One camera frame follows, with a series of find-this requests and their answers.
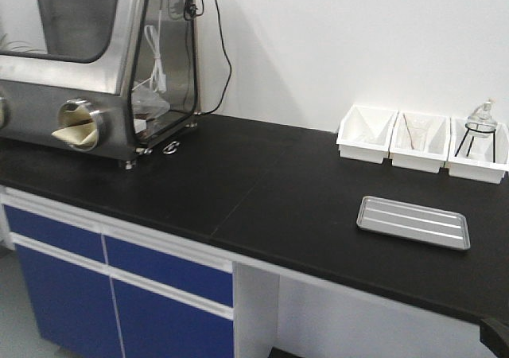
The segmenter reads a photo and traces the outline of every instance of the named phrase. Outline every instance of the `white plastic container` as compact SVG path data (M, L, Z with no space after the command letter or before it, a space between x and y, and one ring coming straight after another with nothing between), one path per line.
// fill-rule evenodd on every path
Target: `white plastic container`
M337 144L342 158L382 163L389 156L398 111L352 106L340 124Z
M438 173L449 154L451 120L400 111L390 143L392 165Z
M452 177L464 177L476 181L499 184L506 172L509 171L509 131L506 125L499 123L496 131L495 147L496 160L493 163L493 137L474 138L472 149L467 157L468 146L472 140L470 134L464 141L457 157L455 153L466 132L466 119L452 120L451 146L446 167Z

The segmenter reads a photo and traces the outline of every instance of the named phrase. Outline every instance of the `lab counter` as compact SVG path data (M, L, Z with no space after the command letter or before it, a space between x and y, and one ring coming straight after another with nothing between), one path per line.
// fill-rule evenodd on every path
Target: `lab counter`
M477 323L509 320L509 184L339 157L334 134L213 115L125 171L0 141L0 184ZM454 251L356 226L371 195L466 216Z

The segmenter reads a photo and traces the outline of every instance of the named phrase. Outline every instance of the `stainless steel tray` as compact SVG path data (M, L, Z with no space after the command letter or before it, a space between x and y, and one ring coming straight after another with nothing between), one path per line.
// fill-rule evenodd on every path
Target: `stainless steel tray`
M460 213L380 197L364 197L357 225L367 231L452 249L470 248L467 220Z

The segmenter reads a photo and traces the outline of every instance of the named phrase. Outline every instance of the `lab bench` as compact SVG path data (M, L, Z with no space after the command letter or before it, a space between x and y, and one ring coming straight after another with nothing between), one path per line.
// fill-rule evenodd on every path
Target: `lab bench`
M476 323L509 319L507 182L344 160L334 134L218 115L180 141L131 171L0 141L43 337L84 356L493 356ZM359 230L366 195L465 215L470 250Z

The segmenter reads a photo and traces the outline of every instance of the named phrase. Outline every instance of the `glass panel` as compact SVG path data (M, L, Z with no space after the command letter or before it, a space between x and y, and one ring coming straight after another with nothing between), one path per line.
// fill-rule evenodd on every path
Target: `glass panel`
M91 62L110 41L117 0L0 0L0 53Z
M188 118L196 108L193 22L184 16L185 2L148 2L131 95L134 129L142 142Z

